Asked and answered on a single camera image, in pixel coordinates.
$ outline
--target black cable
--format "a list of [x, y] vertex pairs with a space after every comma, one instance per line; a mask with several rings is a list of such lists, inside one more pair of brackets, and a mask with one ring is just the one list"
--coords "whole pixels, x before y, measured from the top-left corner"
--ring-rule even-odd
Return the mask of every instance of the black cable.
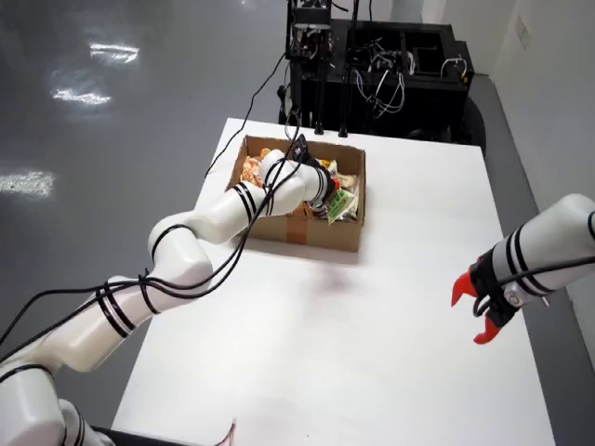
[[[264, 200], [260, 204], [260, 207], [258, 208], [257, 212], [254, 214], [254, 216], [250, 220], [250, 224], [247, 226], [244, 235], [242, 236], [240, 242], [238, 243], [238, 246], [231, 253], [231, 255], [228, 257], [228, 259], [216, 271], [214, 271], [209, 277], [207, 277], [206, 279], [204, 279], [204, 280], [202, 280], [202, 281], [200, 281], [200, 282], [198, 282], [196, 284], [193, 284], [193, 285], [178, 285], [178, 284], [175, 284], [175, 283], [172, 283], [172, 282], [164, 281], [164, 280], [159, 279], [159, 278], [146, 278], [146, 279], [145, 278], [139, 278], [136, 281], [112, 282], [112, 283], [109, 283], [108, 286], [106, 286], [105, 284], [102, 284], [102, 285], [98, 285], [98, 286], [94, 286], [94, 287], [88, 287], [88, 288], [65, 289], [65, 290], [47, 290], [47, 291], [44, 291], [42, 293], [39, 293], [39, 294], [35, 295], [34, 297], [32, 297], [29, 300], [29, 302], [27, 302], [27, 304], [21, 309], [21, 311], [19, 312], [19, 314], [17, 315], [17, 317], [15, 318], [15, 320], [10, 324], [10, 326], [8, 327], [8, 329], [3, 334], [2, 341], [4, 341], [7, 338], [7, 336], [10, 334], [10, 332], [12, 331], [12, 329], [14, 328], [14, 326], [16, 325], [16, 323], [24, 315], [24, 313], [27, 311], [27, 309], [29, 309], [29, 307], [32, 304], [34, 304], [37, 300], [39, 300], [41, 297], [44, 297], [46, 295], [56, 295], [56, 294], [82, 294], [82, 293], [92, 293], [92, 292], [95, 292], [96, 294], [93, 297], [91, 297], [90, 299], [88, 299], [85, 302], [85, 304], [83, 304], [77, 310], [75, 310], [72, 313], [70, 313], [68, 316], [62, 318], [60, 321], [58, 321], [58, 322], [52, 324], [51, 326], [47, 327], [42, 332], [36, 334], [32, 338], [28, 339], [27, 341], [23, 342], [22, 344], [20, 344], [20, 345], [16, 346], [15, 348], [11, 349], [5, 356], [3, 356], [2, 358], [0, 358], [0, 363], [6, 361], [8, 358], [10, 358], [11, 356], [13, 356], [15, 353], [19, 352], [23, 348], [26, 348], [27, 346], [29, 346], [33, 342], [37, 341], [41, 337], [43, 337], [43, 336], [51, 333], [52, 331], [56, 330], [57, 328], [59, 328], [64, 323], [70, 321], [74, 317], [76, 317], [79, 314], [81, 314], [82, 312], [86, 311], [88, 308], [90, 308], [91, 306], [93, 306], [95, 303], [97, 303], [100, 299], [102, 299], [103, 297], [105, 297], [107, 294], [117, 293], [117, 292], [122, 291], [122, 290], [124, 290], [126, 288], [130, 288], [132, 286], [139, 285], [139, 286], [149, 286], [151, 288], [157, 289], [157, 290], [161, 291], [162, 293], [165, 293], [165, 294], [170, 295], [172, 297], [181, 298], [181, 299], [187, 299], [187, 300], [196, 300], [196, 299], [198, 299], [200, 297], [203, 297], [205, 295], [208, 295], [208, 294], [214, 292], [216, 289], [218, 289], [228, 279], [228, 277], [231, 275], [231, 273], [235, 269], [236, 265], [238, 264], [238, 262], [240, 260], [240, 256], [242, 255], [242, 252], [244, 251], [244, 247], [245, 247], [245, 243], [246, 243], [247, 238], [248, 238], [249, 231], [254, 226], [254, 224], [255, 224], [258, 216], [262, 213], [264, 207], [267, 205], [267, 203], [271, 199], [272, 195], [281, 186], [283, 186], [284, 183], [286, 181], [288, 181], [298, 171], [299, 167], [301, 166], [301, 161], [302, 160], [300, 158], [297, 161], [297, 165], [294, 168], [294, 170], [287, 177], [285, 177], [278, 185], [276, 185], [276, 181], [277, 181], [279, 175], [281, 174], [281, 172], [283, 170], [283, 166], [284, 166], [285, 162], [287, 161], [287, 158], [289, 156], [289, 153], [293, 149], [293, 147], [295, 145], [295, 142], [298, 139], [299, 129], [300, 129], [300, 125], [299, 125], [299, 120], [298, 120], [297, 121], [297, 127], [296, 127], [296, 133], [294, 134], [294, 137], [293, 137], [293, 139], [291, 141], [291, 144], [289, 146], [289, 149], [287, 150], [287, 153], [285, 154], [284, 160], [281, 163], [279, 169], [277, 170], [277, 173], [276, 173], [274, 179], [272, 180], [272, 182], [270, 184], [270, 188], [269, 188], [267, 194], [265, 195]], [[199, 286], [204, 285], [205, 283], [211, 281], [214, 277], [216, 277], [231, 262], [232, 259], [234, 259], [234, 260], [233, 260], [233, 263], [230, 266], [230, 269], [228, 269], [228, 271], [223, 275], [223, 277], [221, 278], [221, 280], [219, 282], [217, 282], [214, 286], [212, 286], [208, 290], [205, 290], [205, 291], [203, 291], [201, 293], [198, 293], [198, 294], [195, 294], [195, 295], [180, 294], [180, 293], [173, 292], [171, 290], [171, 289], [189, 290], [189, 289], [195, 289], [195, 288], [198, 288]]]
[[485, 313], [485, 311], [490, 307], [489, 299], [480, 307], [482, 301], [484, 301], [484, 299], [486, 299], [487, 297], [487, 295], [485, 295], [484, 297], [478, 297], [477, 299], [475, 299], [475, 302], [473, 302], [473, 316], [475, 316], [476, 318], [481, 317]]
[[[595, 264], [595, 256], [581, 257], [574, 260], [565, 260], [563, 262], [551, 263], [544, 267], [528, 269], [527, 271], [519, 272], [517, 274], [511, 274], [508, 277], [498, 281], [497, 286], [501, 288], [508, 283], [516, 282], [524, 277], [535, 276], [536, 274], [543, 274], [545, 272], [559, 271], [561, 269], [583, 267], [585, 265], [591, 264]], [[480, 306], [486, 297], [487, 296], [479, 297], [475, 299], [475, 302], [473, 302], [473, 315], [476, 318], [481, 317], [490, 306], [489, 300]]]
[[284, 59], [285, 57], [285, 52], [283, 53], [283, 55], [279, 58], [279, 60], [277, 61], [277, 64], [275, 65], [274, 70], [272, 71], [272, 73], [269, 75], [269, 77], [267, 77], [267, 79], [264, 81], [264, 83], [260, 86], [260, 88], [257, 90], [257, 92], [252, 95], [252, 98], [250, 99], [250, 108], [248, 109], [248, 113], [245, 115], [244, 118], [244, 122], [242, 123], [242, 127], [240, 128], [240, 130], [238, 130], [237, 132], [235, 132], [233, 134], [233, 136], [230, 138], [229, 141], [227, 141], [227, 144], [225, 145], [225, 147], [223, 148], [223, 150], [215, 157], [215, 159], [213, 160], [213, 163], [211, 163], [210, 166], [208, 166], [208, 169], [206, 169], [206, 173], [205, 173], [205, 177], [208, 175], [208, 173], [211, 171], [211, 169], [213, 168], [213, 166], [215, 165], [215, 163], [217, 162], [217, 160], [219, 159], [219, 157], [225, 153], [225, 151], [227, 150], [228, 147], [230, 147], [231, 142], [233, 141], [233, 139], [235, 137], [237, 137], [240, 133], [242, 133], [242, 131], [244, 130], [245, 127], [245, 123], [248, 120], [248, 117], [250, 116], [250, 113], [252, 112], [252, 107], [254, 107], [254, 99], [256, 98], [257, 94], [260, 93], [262, 91], [262, 89], [265, 87], [265, 85], [270, 81], [270, 79], [275, 75], [275, 73], [277, 72], [277, 69], [279, 68], [279, 65], [281, 65], [281, 61]]
[[595, 256], [582, 257], [582, 258], [577, 258], [575, 260], [565, 260], [563, 262], [551, 263], [549, 265], [546, 265], [545, 267], [528, 269], [527, 271], [519, 272], [518, 274], [512, 274], [512, 275], [505, 277], [504, 279], [498, 281], [497, 285], [502, 287], [502, 286], [506, 285], [507, 283], [518, 281], [519, 279], [522, 279], [523, 277], [535, 276], [536, 274], [543, 274], [544, 272], [558, 271], [560, 269], [582, 267], [584, 265], [591, 265], [594, 263], [595, 263]]
[[[110, 283], [109, 286], [110, 286], [110, 288], [113, 286], [123, 286], [123, 285], [126, 285], [126, 287], [130, 287], [130, 286], [136, 285], [137, 282], [138, 281], [113, 282], [113, 283]], [[7, 337], [10, 335], [12, 330], [15, 328], [15, 326], [20, 321], [20, 319], [24, 316], [24, 314], [27, 312], [27, 310], [42, 297], [45, 297], [47, 295], [81, 295], [81, 294], [85, 294], [85, 293], [96, 293], [99, 291], [103, 291], [104, 286], [105, 286], [105, 284], [91, 286], [88, 288], [69, 288], [69, 289], [45, 290], [41, 293], [34, 295], [31, 299], [29, 299], [27, 301], [27, 303], [23, 306], [23, 308], [20, 309], [19, 314], [17, 314], [17, 316], [12, 320], [10, 325], [8, 325], [8, 327], [2, 333], [2, 336], [0, 336], [0, 346], [2, 346], [2, 344], [4, 344], [4, 342], [7, 340]]]
[[46, 372], [47, 374], [49, 374], [50, 376], [52, 375], [52, 373], [49, 371], [49, 369], [45, 365], [24, 364], [24, 365], [21, 365], [15, 369], [12, 369], [12, 370], [6, 372], [2, 376], [0, 376], [0, 384], [4, 383], [9, 377], [14, 376], [15, 374], [19, 374], [21, 372], [27, 372], [28, 370], [42, 370], [42, 371]]
[[[137, 281], [132, 281], [132, 282], [133, 283], [131, 285], [122, 285], [122, 286], [116, 287], [115, 289], [111, 289], [110, 292], [111, 293], [117, 293], [118, 291], [122, 291], [122, 290], [124, 290], [126, 288], [130, 288], [131, 286], [134, 286], [134, 285], [137, 284]], [[14, 348], [12, 348], [6, 355], [4, 355], [2, 358], [0, 358], [0, 364], [3, 363], [4, 361], [6, 361], [11, 356], [13, 356], [15, 353], [17, 353], [20, 350], [22, 350], [23, 348], [26, 348], [27, 346], [29, 346], [33, 342], [37, 341], [38, 339], [42, 338], [43, 336], [45, 336], [45, 335], [47, 335], [47, 334], [49, 334], [51, 332], [53, 332], [54, 330], [56, 330], [57, 328], [59, 328], [64, 323], [70, 321], [74, 317], [76, 317], [79, 314], [83, 313], [88, 308], [92, 307], [98, 300], [100, 300], [103, 297], [105, 297], [106, 294], [107, 294], [107, 292], [105, 290], [102, 291], [102, 292], [98, 292], [96, 295], [94, 295], [93, 297], [91, 297], [82, 306], [80, 306], [79, 308], [77, 308], [75, 311], [73, 311], [72, 313], [70, 313], [68, 316], [66, 316], [66, 317], [62, 318], [61, 320], [59, 320], [58, 322], [50, 325], [45, 330], [43, 330], [43, 331], [39, 332], [38, 334], [36, 334], [35, 336], [29, 338], [28, 340], [26, 340], [22, 344], [14, 347]]]
[[337, 9], [340, 9], [341, 11], [350, 12], [346, 7], [342, 7], [340, 5], [337, 5], [335, 2], [331, 2], [331, 5], [333, 5]]
[[[215, 289], [217, 289], [219, 286], [221, 286], [223, 284], [223, 282], [225, 282], [225, 280], [230, 276], [231, 272], [233, 271], [233, 269], [237, 265], [237, 262], [238, 262], [238, 260], [239, 260], [239, 258], [241, 256], [242, 252], [244, 251], [245, 242], [248, 239], [248, 234], [249, 234], [250, 230], [252, 229], [252, 227], [254, 226], [255, 222], [258, 219], [258, 217], [260, 216], [260, 214], [264, 210], [265, 206], [267, 205], [267, 203], [271, 199], [272, 195], [274, 195], [274, 193], [279, 188], [281, 188], [286, 181], [288, 181], [289, 179], [291, 179], [291, 177], [296, 174], [296, 172], [298, 171], [299, 167], [301, 166], [302, 159], [300, 158], [297, 161], [297, 165], [294, 168], [294, 170], [292, 170], [289, 173], [289, 175], [287, 175], [287, 177], [285, 177], [283, 180], [281, 180], [281, 182], [278, 185], [276, 184], [279, 175], [281, 175], [281, 172], [283, 170], [284, 164], [286, 163], [286, 161], [288, 159], [289, 153], [293, 149], [293, 146], [294, 146], [296, 140], [298, 139], [299, 129], [300, 129], [299, 120], [297, 120], [296, 132], [294, 134], [293, 139], [291, 140], [291, 144], [289, 146], [289, 149], [287, 150], [287, 153], [285, 154], [285, 157], [283, 158], [283, 161], [281, 162], [281, 165], [277, 169], [277, 172], [276, 172], [274, 178], [272, 179], [272, 181], [270, 183], [269, 190], [268, 190], [267, 194], [265, 195], [262, 203], [258, 207], [257, 212], [254, 214], [254, 216], [250, 220], [250, 223], [246, 227], [245, 233], [242, 236], [240, 242], [236, 246], [235, 250], [231, 253], [231, 255], [227, 258], [227, 260], [225, 260], [225, 262], [223, 262], [223, 264], [221, 266], [219, 266], [219, 268], [216, 271], [214, 271], [211, 274], [210, 277], [208, 277], [208, 278], [206, 278], [206, 279], [204, 279], [204, 280], [202, 280], [202, 281], [200, 281], [198, 283], [194, 283], [194, 284], [191, 284], [191, 285], [179, 285], [179, 284], [168, 282], [168, 281], [165, 281], [165, 280], [159, 279], [159, 278], [149, 278], [147, 280], [147, 283], [146, 283], [147, 286], [151, 286], [152, 288], [155, 288], [155, 289], [161, 291], [162, 293], [167, 293], [168, 295], [171, 295], [172, 297], [177, 297], [177, 298], [180, 298], [180, 299], [194, 300], [194, 299], [203, 297], [205, 295], [208, 295], [209, 293], [212, 293], [213, 291], [215, 291]], [[159, 285], [155, 285], [155, 283], [159, 283], [159, 284], [164, 285], [164, 286], [166, 286], [168, 288], [171, 288], [171, 289], [174, 289], [174, 290], [180, 290], [180, 291], [191, 290], [191, 289], [198, 288], [198, 287], [204, 285], [205, 283], [209, 282], [210, 280], [212, 280], [215, 276], [217, 276], [231, 262], [231, 260], [234, 258], [234, 256], [236, 256], [236, 254], [237, 254], [237, 257], [233, 261], [233, 264], [231, 265], [230, 269], [225, 273], [225, 275], [223, 276], [223, 278], [221, 278], [221, 281], [219, 281], [213, 288], [209, 288], [209, 290], [206, 290], [205, 292], [202, 292], [202, 293], [199, 293], [199, 294], [196, 294], [196, 295], [185, 295], [185, 294], [180, 294], [180, 293], [172, 292], [171, 290], [165, 290], [163, 287], [161, 287]]]
[[285, 67], [285, 74], [283, 75], [283, 87], [287, 88], [288, 87], [288, 83], [287, 83], [287, 71], [289, 70], [289, 65], [291, 65], [291, 60], [289, 60], [287, 62], [287, 66]]

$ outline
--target black pole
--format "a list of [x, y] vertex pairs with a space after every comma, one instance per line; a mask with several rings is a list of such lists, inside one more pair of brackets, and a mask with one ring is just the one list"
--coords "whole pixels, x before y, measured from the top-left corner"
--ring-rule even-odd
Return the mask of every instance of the black pole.
[[318, 88], [316, 92], [316, 127], [314, 133], [322, 135], [323, 129], [323, 115], [324, 115], [324, 101], [326, 97], [326, 78], [328, 77], [328, 31], [322, 31], [321, 36], [323, 41], [319, 44], [320, 57], [318, 59]]
[[293, 8], [295, 0], [287, 0], [287, 23], [285, 27], [285, 58], [289, 59], [289, 43], [291, 42], [291, 24], [293, 18]]
[[351, 51], [355, 46], [355, 28], [357, 27], [357, 12], [360, 9], [360, 0], [353, 0], [353, 15], [351, 16], [351, 35], [345, 50], [345, 61], [343, 62], [343, 76], [341, 79], [341, 127], [338, 135], [347, 137], [347, 119], [351, 106]]

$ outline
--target cardboard box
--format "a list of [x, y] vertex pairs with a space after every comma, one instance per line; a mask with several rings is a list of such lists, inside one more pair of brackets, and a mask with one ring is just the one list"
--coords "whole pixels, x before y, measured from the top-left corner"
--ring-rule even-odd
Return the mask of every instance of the cardboard box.
[[[257, 220], [250, 230], [250, 237], [278, 242], [307, 244], [341, 251], [357, 251], [365, 217], [365, 152], [349, 146], [308, 141], [312, 156], [337, 160], [338, 171], [345, 175], [357, 175], [359, 183], [359, 207], [357, 221], [337, 221], [328, 226], [328, 221], [308, 216], [267, 216]], [[244, 139], [235, 161], [227, 189], [240, 182], [242, 166], [248, 156], [259, 156], [264, 148], [287, 152], [287, 139], [258, 138]]]

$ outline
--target gray floor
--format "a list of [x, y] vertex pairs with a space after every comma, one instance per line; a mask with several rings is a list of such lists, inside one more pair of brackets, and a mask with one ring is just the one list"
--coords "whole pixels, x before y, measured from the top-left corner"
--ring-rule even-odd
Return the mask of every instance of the gray floor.
[[[243, 117], [281, 56], [284, 8], [275, 0], [0, 3], [0, 327], [37, 291], [150, 265], [152, 225], [193, 205], [225, 119]], [[399, 20], [415, 21], [413, 11], [404, 7]], [[281, 78], [282, 70], [253, 119], [275, 121]], [[471, 95], [510, 232], [536, 213], [535, 201], [494, 86], [478, 76]], [[0, 353], [83, 298], [40, 303]], [[553, 307], [525, 318], [554, 433], [559, 444], [595, 444], [595, 377], [567, 297]], [[109, 426], [146, 329], [96, 372], [61, 372], [60, 395]], [[490, 413], [487, 401], [486, 416], [506, 435], [506, 417], [522, 414]]]

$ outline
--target white robotic arm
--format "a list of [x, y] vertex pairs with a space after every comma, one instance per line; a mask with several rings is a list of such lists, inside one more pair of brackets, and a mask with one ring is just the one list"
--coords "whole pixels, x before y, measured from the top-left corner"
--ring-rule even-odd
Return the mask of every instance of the white robotic arm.
[[[0, 446], [60, 444], [65, 421], [79, 421], [68, 416], [64, 407], [70, 406], [66, 401], [58, 401], [50, 374], [62, 365], [78, 372], [94, 370], [144, 321], [192, 302], [192, 295], [208, 288], [208, 279], [213, 273], [199, 240], [224, 243], [237, 235], [255, 218], [268, 192], [271, 197], [259, 216], [285, 215], [304, 201], [316, 203], [328, 198], [336, 184], [321, 166], [311, 164], [314, 166], [298, 166], [284, 161], [281, 151], [271, 151], [260, 166], [265, 190], [241, 182], [209, 206], [168, 216], [157, 223], [149, 237], [154, 270], [146, 279], [174, 283], [177, 285], [175, 292], [189, 298], [174, 297], [162, 291], [165, 285], [159, 289], [140, 282], [113, 291], [113, 287], [106, 284], [104, 296], [89, 308], [0, 363], [0, 412], [3, 414], [0, 416]], [[280, 186], [271, 190], [273, 183]], [[130, 279], [112, 277], [108, 280], [108, 284], [119, 282], [130, 282]], [[88, 433], [88, 437], [88, 444], [96, 444], [93, 435]]]
[[595, 272], [595, 203], [568, 195], [539, 214], [491, 250], [455, 282], [452, 305], [463, 294], [476, 297], [473, 314], [485, 314], [486, 344], [519, 308]]

